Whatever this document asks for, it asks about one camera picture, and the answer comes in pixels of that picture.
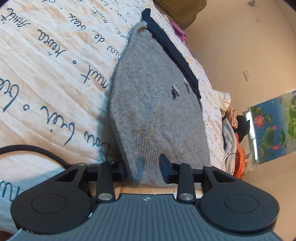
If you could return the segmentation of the grey navy knitted sweater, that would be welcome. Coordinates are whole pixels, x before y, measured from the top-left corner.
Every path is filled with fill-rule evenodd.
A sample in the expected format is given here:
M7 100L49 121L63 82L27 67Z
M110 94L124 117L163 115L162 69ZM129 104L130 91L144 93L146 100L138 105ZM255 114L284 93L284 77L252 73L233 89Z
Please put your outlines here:
M150 9L115 69L110 118L136 184L165 186L161 154L196 169L210 164L198 80Z

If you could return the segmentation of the orange garment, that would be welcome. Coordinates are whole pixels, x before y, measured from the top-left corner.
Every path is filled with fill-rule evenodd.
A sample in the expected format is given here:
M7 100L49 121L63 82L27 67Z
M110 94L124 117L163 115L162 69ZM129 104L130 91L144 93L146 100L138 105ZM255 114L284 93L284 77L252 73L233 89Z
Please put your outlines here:
M238 179L241 179L243 177L244 169L245 169L245 150L241 146L239 142L239 135L238 133L235 133L236 137L236 144L237 144L237 150L236 150L236 159L235 159L235 171L234 176Z

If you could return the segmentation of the beige crumpled garment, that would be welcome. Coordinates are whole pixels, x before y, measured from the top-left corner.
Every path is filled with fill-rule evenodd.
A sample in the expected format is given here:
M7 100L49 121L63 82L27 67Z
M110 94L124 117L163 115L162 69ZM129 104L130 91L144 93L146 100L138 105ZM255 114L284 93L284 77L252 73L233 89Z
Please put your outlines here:
M229 120L229 123L232 125L234 129L238 128L238 120L237 120L237 113L236 109L229 106L226 111L226 117Z

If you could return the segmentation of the black garment on pile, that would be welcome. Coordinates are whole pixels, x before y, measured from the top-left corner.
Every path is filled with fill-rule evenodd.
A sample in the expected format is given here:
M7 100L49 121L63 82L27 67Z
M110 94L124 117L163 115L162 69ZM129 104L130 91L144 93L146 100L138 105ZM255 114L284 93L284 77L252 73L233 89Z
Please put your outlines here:
M235 133L238 133L238 140L242 142L243 138L250 131L250 120L246 120L243 115L238 115L236 119L238 121L238 127L235 129Z

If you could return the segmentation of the white puffy jacket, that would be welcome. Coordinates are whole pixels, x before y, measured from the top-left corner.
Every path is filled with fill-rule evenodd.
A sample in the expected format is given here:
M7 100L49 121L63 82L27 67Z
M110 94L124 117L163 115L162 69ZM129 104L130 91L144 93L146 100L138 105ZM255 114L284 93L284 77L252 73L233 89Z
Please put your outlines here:
M218 106L222 112L226 112L229 108L229 105L231 103L231 96L230 93L223 92L223 91L214 91L216 99L218 101Z

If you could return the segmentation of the white script-printed bed quilt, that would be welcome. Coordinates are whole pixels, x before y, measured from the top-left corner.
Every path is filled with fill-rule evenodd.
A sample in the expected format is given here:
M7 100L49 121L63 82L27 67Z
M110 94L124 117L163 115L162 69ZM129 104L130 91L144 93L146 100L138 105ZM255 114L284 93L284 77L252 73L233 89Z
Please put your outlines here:
M108 114L112 73L146 8L199 82L210 163L224 169L218 93L153 1L2 6L1 146L41 147L71 164L121 160Z

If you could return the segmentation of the purple cloth by headboard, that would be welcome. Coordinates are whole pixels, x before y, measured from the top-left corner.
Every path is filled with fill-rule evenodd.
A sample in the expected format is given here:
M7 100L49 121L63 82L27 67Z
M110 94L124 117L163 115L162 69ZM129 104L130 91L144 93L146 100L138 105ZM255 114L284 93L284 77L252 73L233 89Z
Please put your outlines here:
M187 34L175 23L171 22L171 26L174 29L175 35L185 44L188 43L188 37Z

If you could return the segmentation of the olive green upholstered headboard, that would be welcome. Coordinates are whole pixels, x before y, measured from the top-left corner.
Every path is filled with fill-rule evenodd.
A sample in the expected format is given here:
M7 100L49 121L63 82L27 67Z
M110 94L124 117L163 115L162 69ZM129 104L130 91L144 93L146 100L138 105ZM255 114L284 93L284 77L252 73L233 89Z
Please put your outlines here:
M206 0L156 0L156 8L172 19L182 30L196 20L196 16L207 5Z

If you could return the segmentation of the lotus flower wall poster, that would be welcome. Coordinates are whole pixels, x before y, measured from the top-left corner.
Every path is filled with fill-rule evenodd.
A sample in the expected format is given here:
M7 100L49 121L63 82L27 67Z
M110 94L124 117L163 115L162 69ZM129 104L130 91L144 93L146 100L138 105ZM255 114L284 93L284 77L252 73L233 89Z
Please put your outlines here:
M295 91L251 106L249 143L259 164L295 152Z

